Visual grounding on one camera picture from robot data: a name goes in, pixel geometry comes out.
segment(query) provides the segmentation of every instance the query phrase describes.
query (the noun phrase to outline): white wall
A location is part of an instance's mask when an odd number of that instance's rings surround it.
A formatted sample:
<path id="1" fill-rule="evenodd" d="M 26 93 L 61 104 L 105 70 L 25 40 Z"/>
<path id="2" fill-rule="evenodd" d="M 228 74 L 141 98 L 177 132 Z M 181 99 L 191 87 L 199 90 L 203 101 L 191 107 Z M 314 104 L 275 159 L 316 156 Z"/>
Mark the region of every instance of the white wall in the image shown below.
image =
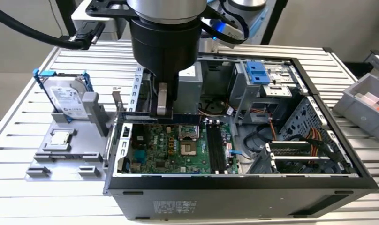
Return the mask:
<path id="1" fill-rule="evenodd" d="M 331 47 L 343 61 L 379 49 L 379 0 L 288 0 L 271 45 Z"/>
<path id="2" fill-rule="evenodd" d="M 54 0 L 52 3 L 67 34 Z M 0 0 L 0 9 L 33 29 L 60 36 L 48 0 Z M 18 34 L 0 23 L 0 72 L 30 73 L 41 65 L 50 49 L 50 45 Z"/>

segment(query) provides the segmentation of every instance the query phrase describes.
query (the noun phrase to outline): motherboard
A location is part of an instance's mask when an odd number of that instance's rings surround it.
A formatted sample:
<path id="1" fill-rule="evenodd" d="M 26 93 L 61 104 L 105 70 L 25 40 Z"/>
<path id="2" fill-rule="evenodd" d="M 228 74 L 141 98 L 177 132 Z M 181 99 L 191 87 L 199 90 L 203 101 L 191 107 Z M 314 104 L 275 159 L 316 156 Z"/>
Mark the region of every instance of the motherboard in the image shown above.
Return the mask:
<path id="1" fill-rule="evenodd" d="M 137 126 L 143 127 L 133 131 L 132 173 L 219 173 L 213 170 L 216 158 L 220 173 L 239 173 L 236 157 L 229 154 L 233 144 L 228 124 L 215 126 L 217 139 L 209 139 L 207 124 Z"/>

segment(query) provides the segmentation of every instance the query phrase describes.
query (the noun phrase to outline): hard drive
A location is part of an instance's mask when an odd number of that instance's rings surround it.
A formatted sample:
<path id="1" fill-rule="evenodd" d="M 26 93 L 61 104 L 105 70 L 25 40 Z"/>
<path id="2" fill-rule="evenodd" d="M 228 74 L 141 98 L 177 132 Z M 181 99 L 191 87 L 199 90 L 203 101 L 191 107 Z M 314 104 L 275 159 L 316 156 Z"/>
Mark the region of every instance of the hard drive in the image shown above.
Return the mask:
<path id="1" fill-rule="evenodd" d="M 44 89 L 54 111 L 65 114 L 69 119 L 87 120 L 87 112 L 81 102 L 84 93 L 93 91 L 89 75 L 57 74 L 54 71 L 33 71 L 33 78 Z"/>

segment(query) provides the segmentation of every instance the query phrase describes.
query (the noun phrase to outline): ram slot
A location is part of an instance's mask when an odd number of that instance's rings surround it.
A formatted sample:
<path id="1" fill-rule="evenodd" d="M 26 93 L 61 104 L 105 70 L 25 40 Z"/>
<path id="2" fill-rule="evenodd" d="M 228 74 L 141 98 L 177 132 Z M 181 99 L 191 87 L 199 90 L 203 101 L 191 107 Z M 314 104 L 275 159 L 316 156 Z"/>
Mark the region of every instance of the ram slot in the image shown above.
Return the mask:
<path id="1" fill-rule="evenodd" d="M 208 150 L 209 150 L 209 167 L 211 171 L 224 173 L 225 160 L 223 151 L 223 139 L 216 124 L 207 125 L 207 139 L 208 139 Z"/>

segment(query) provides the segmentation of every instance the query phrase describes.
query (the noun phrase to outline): screw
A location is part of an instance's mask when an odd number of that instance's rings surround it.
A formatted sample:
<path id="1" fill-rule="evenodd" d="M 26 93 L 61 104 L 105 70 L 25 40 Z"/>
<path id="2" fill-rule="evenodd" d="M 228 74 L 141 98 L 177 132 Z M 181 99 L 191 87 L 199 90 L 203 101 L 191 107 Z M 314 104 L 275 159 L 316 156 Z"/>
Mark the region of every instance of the screw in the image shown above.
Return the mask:
<path id="1" fill-rule="evenodd" d="M 96 6 L 89 6 L 89 10 L 91 11 L 97 11 L 97 7 Z"/>

